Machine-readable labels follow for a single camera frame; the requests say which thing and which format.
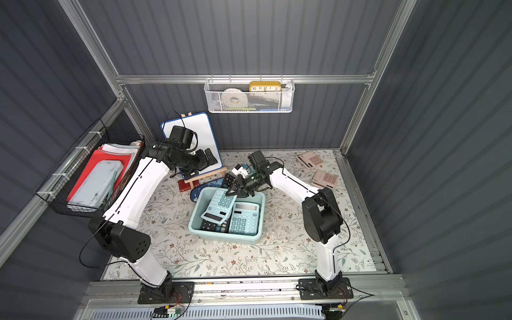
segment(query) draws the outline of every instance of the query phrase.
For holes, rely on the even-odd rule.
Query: clock face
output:
[[[278,86],[252,87],[251,91],[279,91],[279,87]]]

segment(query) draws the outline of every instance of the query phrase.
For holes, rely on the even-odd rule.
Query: floral tablecloth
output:
[[[266,157],[278,157],[292,174],[311,182],[316,170],[305,169],[296,156],[306,151],[268,151]],[[322,170],[340,177],[334,189],[340,211],[350,226],[350,242],[338,249],[343,272],[375,271],[373,260],[352,203],[341,179],[333,150],[315,150],[324,160]],[[221,152],[229,170],[238,163],[248,163],[251,152]],[[316,248],[304,230],[302,208],[284,192],[263,191],[266,196],[263,235],[254,245],[204,240],[188,230],[194,202],[190,192],[179,192],[176,177],[164,178],[148,202],[137,230],[151,236],[151,251],[174,278],[236,275],[281,275],[314,273]],[[340,243],[348,237],[342,226]],[[103,280],[137,279],[124,263],[108,266]]]

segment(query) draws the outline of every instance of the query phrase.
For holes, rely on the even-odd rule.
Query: light blue plastic basket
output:
[[[197,234],[198,236],[206,240],[218,240],[243,244],[256,244],[260,240],[261,235],[263,233],[263,216],[265,215],[265,195],[261,192],[255,192],[254,197],[249,196],[247,198],[240,199],[240,201],[252,202],[260,205],[260,220],[258,223],[258,233],[255,236],[245,236],[242,234],[230,234],[199,230],[203,222],[201,215],[203,214],[203,212],[206,211],[208,202],[214,197],[214,193],[217,189],[218,188],[215,187],[205,187],[204,189],[201,190],[196,206],[194,207],[194,211],[192,212],[192,217],[190,219],[190,222],[188,223],[188,230],[190,230],[191,233]]]

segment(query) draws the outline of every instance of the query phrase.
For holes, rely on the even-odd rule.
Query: small box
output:
[[[199,185],[199,180],[192,181],[194,184],[194,188]],[[192,186],[190,185],[190,182],[185,182],[185,179],[178,180],[178,187],[180,189],[180,192],[189,191],[192,189]]]
[[[313,177],[313,184],[316,184],[320,187],[328,187],[329,189],[333,189],[338,183],[338,177],[332,174],[328,174],[323,170],[318,170]]]

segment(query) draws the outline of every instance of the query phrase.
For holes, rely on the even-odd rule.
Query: clock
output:
[[[249,84],[250,92],[276,92],[281,90],[279,81],[252,81]]]

